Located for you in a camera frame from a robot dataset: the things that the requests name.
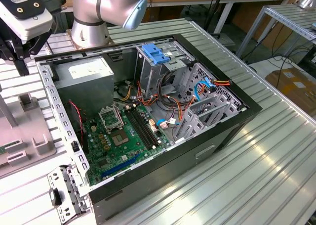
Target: green circuit board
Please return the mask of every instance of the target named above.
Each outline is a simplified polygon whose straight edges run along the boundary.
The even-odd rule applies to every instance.
[[[144,106],[138,106],[135,110],[138,114],[146,117],[146,119],[151,119]],[[159,145],[154,149],[147,149],[123,110],[120,111],[120,115],[124,123],[123,129],[115,129],[110,134],[107,134],[100,117],[83,124],[88,135],[89,153],[85,153],[85,155],[90,165],[90,169],[87,172],[90,185],[98,184],[100,181],[125,170],[149,156],[160,153],[170,146],[163,131],[159,130],[158,133],[153,134],[159,140]],[[133,160],[132,164],[106,177],[102,176],[104,172],[110,172],[110,169],[113,170],[113,168],[122,166],[131,160]]]

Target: white robot part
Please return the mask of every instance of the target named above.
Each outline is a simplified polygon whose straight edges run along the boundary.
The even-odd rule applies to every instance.
[[[11,1],[14,3],[20,3],[23,0]],[[22,41],[28,41],[34,37],[48,32],[53,22],[52,15],[46,9],[42,14],[25,20],[17,19],[1,2],[0,9],[0,18]]]

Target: slotted aluminum surface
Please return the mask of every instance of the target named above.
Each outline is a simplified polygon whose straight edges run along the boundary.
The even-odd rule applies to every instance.
[[[288,4],[268,6],[265,12],[307,40],[316,38],[316,31],[312,28],[316,23],[316,10],[306,11],[296,4]]]
[[[116,43],[180,33],[231,77],[263,111],[228,147],[147,196],[106,224],[304,224],[316,209],[316,123],[215,39],[185,19],[109,29]],[[74,49],[66,34],[49,39],[53,52]],[[6,102],[31,92],[56,142],[50,159],[0,180],[0,224],[58,224],[46,174],[69,163],[34,63],[19,77],[0,65]],[[93,213],[71,225],[95,224]]]

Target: aluminum extrusion table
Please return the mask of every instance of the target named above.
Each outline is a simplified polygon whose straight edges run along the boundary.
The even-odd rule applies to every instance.
[[[316,209],[316,122],[261,79],[194,22],[109,29],[116,43],[181,33],[262,107],[262,112],[211,158],[116,215],[106,225],[304,224]],[[53,52],[74,49],[67,34],[49,39]],[[61,141],[34,62],[30,75],[0,65],[6,102],[30,92],[39,99],[57,153],[0,180],[0,224],[55,225],[46,174],[70,158]],[[93,225],[93,212],[71,225]]]
[[[312,24],[316,22],[316,10],[306,11],[296,4],[264,6],[241,43],[236,56],[240,57],[242,55],[266,14],[272,17],[272,20],[263,31],[258,42],[268,34],[271,27],[278,21],[295,31],[299,36],[316,43],[316,31],[312,29]],[[294,45],[291,45],[287,52],[289,52],[293,46]]]

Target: electronic device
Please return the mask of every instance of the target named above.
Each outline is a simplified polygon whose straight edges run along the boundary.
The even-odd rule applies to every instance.
[[[181,35],[35,61],[73,161],[47,176],[62,224],[90,207],[103,223],[225,147],[261,110]],[[60,94],[61,81],[73,90]]]

